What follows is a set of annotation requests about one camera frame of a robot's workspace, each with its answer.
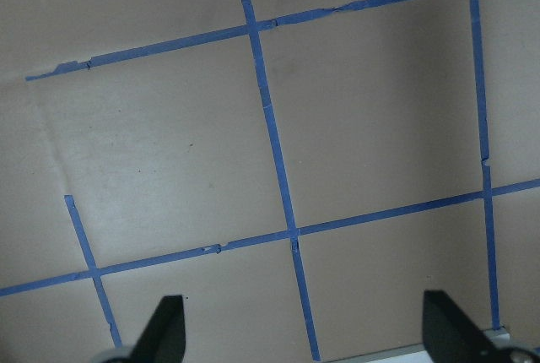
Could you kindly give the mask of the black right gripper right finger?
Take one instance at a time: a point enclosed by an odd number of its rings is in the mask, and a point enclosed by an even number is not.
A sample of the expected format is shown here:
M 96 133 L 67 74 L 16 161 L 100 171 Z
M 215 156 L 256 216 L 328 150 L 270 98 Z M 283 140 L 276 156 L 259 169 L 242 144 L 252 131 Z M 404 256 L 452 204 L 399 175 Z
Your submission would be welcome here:
M 422 342 L 435 363 L 506 362 L 498 349 L 443 290 L 426 290 Z

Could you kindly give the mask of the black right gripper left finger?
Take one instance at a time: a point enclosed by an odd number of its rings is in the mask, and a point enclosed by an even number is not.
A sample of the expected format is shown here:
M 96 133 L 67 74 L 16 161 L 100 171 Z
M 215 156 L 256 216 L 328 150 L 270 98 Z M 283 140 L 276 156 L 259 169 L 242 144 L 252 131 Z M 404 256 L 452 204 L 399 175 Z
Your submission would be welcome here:
M 129 362 L 181 363 L 186 353 L 182 295 L 164 296 L 134 345 Z

